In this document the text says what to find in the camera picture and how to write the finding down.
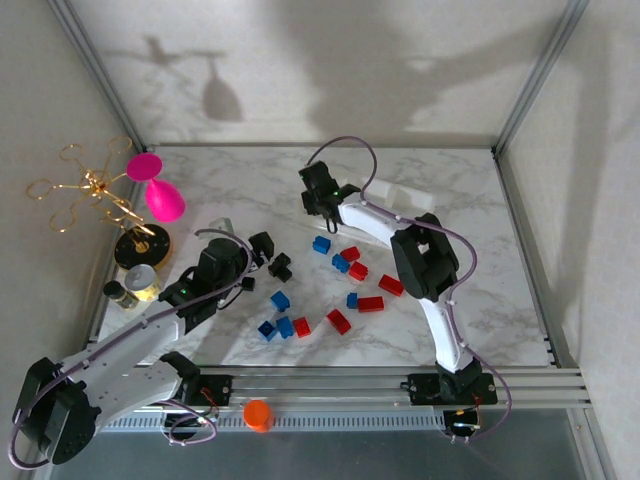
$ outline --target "black base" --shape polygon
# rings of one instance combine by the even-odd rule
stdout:
[[[145,224],[146,228],[151,230],[155,235],[148,235],[139,229],[130,228],[124,233],[116,243],[114,258],[118,266],[125,270],[131,270],[136,265],[151,265],[159,268],[171,251],[171,238],[169,233],[159,225]],[[149,248],[145,252],[136,250],[136,243],[133,239],[140,242],[146,242]]]
[[[402,388],[409,392],[411,405],[476,405],[476,398],[482,405],[496,405],[496,394],[493,375],[483,373],[455,399],[445,399],[440,392],[440,375],[437,373],[412,373]]]

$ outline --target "red block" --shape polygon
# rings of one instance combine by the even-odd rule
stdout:
[[[360,313],[379,312],[384,310],[382,297],[367,297],[358,299],[358,311]]]
[[[389,275],[383,275],[378,286],[389,293],[393,293],[396,297],[399,297],[404,292],[402,283]]]
[[[351,268],[349,269],[349,275],[351,275],[356,280],[364,280],[366,276],[369,274],[369,269],[362,265],[360,262],[353,262]]]
[[[349,323],[349,320],[344,318],[344,315],[342,315],[342,313],[340,313],[340,310],[338,310],[337,308],[329,313],[327,315],[327,318],[331,322],[331,325],[333,325],[333,327],[338,330],[340,335],[344,335],[349,330],[351,330],[351,324]]]
[[[358,250],[358,247],[349,247],[341,251],[340,255],[342,255],[342,258],[344,258],[347,262],[351,263],[354,260],[358,260],[360,258],[360,250]]]
[[[311,329],[309,328],[309,323],[307,323],[306,317],[301,317],[301,318],[298,318],[297,320],[294,320],[293,328],[296,329],[298,338],[306,337],[311,333]]]

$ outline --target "white wall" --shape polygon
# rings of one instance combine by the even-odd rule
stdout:
[[[99,165],[106,143],[120,134],[46,2],[2,2],[0,15],[0,436],[28,367],[43,356],[60,359],[81,345],[85,312],[99,291],[113,227],[83,210],[65,234],[49,230],[49,217],[75,195],[56,192],[36,202],[25,187],[39,177],[68,182],[76,170],[58,160],[71,142],[87,147]],[[26,453],[24,442],[20,452]],[[18,471],[0,455],[0,478]]]
[[[591,2],[509,151],[552,321],[640,478],[640,3]]]
[[[147,143],[490,145],[565,2],[74,0]]]

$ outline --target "round black base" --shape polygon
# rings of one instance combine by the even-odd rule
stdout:
[[[159,268],[169,256],[171,251],[169,233],[159,225],[145,224],[144,226],[155,235],[148,235],[134,227],[127,230],[116,243],[114,257],[118,266],[125,270],[131,270],[140,264]],[[141,251],[136,248],[136,242],[138,244],[144,242],[148,248]]]

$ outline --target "black cap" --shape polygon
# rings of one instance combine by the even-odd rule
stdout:
[[[111,280],[110,282],[105,283],[102,288],[102,293],[104,293],[109,298],[120,298],[125,292],[125,289],[120,282],[117,280]]]

